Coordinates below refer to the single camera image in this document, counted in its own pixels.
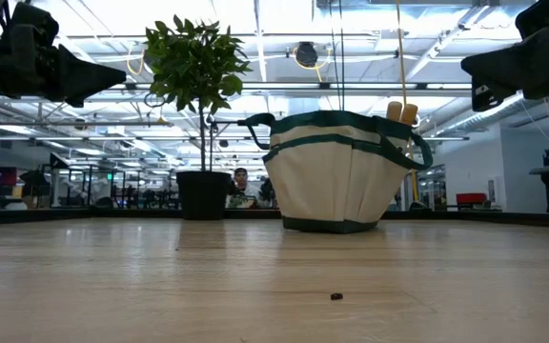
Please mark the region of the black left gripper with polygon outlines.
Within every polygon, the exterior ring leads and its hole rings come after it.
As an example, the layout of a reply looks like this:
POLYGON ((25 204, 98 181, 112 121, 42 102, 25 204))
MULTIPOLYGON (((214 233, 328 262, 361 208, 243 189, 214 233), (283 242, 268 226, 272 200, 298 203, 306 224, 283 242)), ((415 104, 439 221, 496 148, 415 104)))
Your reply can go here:
MULTIPOLYGON (((22 91, 39 91, 52 67, 48 52, 59 31, 51 14, 30 3, 14 9, 0 3, 0 95, 18 97, 22 91)), ((112 86, 124 83, 124 71, 75 57, 63 45, 58 47, 57 83, 63 100, 82 108, 85 100, 112 86)))

